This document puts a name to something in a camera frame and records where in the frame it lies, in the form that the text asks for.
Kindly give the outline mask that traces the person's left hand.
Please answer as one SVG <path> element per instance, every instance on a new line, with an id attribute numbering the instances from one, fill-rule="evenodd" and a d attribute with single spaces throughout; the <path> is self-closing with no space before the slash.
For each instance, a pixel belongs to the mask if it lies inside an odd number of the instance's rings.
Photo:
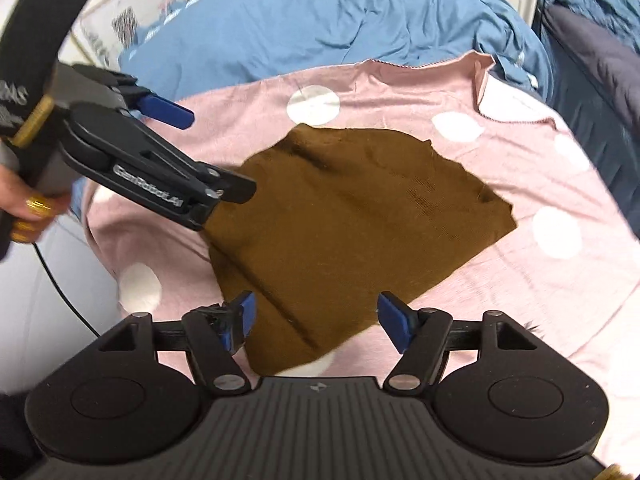
<path id="1" fill-rule="evenodd" d="M 70 192 L 44 196 L 12 170 L 1 168 L 1 209 L 13 217 L 11 240 L 21 244 L 39 240 L 56 217 L 70 206 Z"/>

